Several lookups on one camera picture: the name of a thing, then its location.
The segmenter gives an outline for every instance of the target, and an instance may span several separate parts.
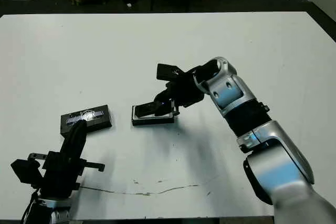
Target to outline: scuff mark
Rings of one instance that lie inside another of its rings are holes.
[[[199,185],[188,185],[188,186],[173,187],[173,188],[170,188],[170,189],[165,190],[165,191],[161,191],[161,192],[156,193],[156,194],[164,194],[164,193],[166,193],[168,191],[173,191],[173,190],[177,190],[177,189],[183,189],[183,188],[192,187],[192,186],[199,186]]]
[[[135,195],[151,196],[151,193],[136,193]]]
[[[214,176],[213,178],[209,179],[208,181],[202,183],[202,184],[195,184],[195,185],[188,185],[188,186],[178,186],[178,187],[173,187],[164,191],[160,191],[160,192],[147,192],[147,193],[125,193],[125,192],[118,192],[118,191],[110,191],[110,190],[104,190],[104,189],[100,189],[100,188],[93,188],[93,187],[87,187],[87,186],[80,186],[80,188],[83,189],[88,189],[88,190],[95,190],[95,191],[102,191],[104,193],[110,193],[110,194],[123,194],[123,195],[141,195],[141,196],[151,196],[151,195],[159,195],[159,194],[164,194],[167,193],[169,191],[174,191],[174,190],[179,190],[179,189],[183,189],[183,188],[188,188],[188,187],[197,187],[197,186],[204,186],[206,184],[208,184],[209,182],[213,181],[214,179],[218,178],[219,175]]]

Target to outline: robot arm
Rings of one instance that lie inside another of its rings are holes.
[[[50,151],[47,155],[31,153],[27,160],[17,159],[11,164],[20,181],[36,189],[23,214],[23,224],[69,223],[70,195],[78,190],[77,177],[85,167],[104,171],[105,165],[87,162],[80,158],[86,142],[87,122],[77,121],[64,139],[60,152]],[[44,160],[42,177],[36,159]]]
[[[236,134],[239,148],[249,153],[244,171],[257,197],[274,206],[275,223],[336,223],[336,209],[312,188],[308,161],[226,59],[214,58],[186,73],[159,64],[157,75],[170,81],[167,89],[154,102],[133,107],[133,125],[173,122],[178,106],[208,94]],[[172,120],[160,121],[165,114]]]

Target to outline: table surface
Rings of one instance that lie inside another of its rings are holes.
[[[0,219],[32,189],[10,168],[59,151],[60,115],[108,104],[113,127],[88,135],[75,219],[271,215],[233,132],[209,97],[170,125],[133,127],[131,106],[164,89],[156,64],[188,70],[226,57],[310,162],[336,205],[336,44],[302,12],[10,15],[0,18]]]

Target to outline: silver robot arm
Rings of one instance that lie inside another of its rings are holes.
[[[317,194],[312,169],[267,106],[257,102],[235,68],[218,57],[218,72],[197,87],[210,95],[238,137],[245,173],[259,199],[274,206],[276,224],[336,223],[336,209]]]

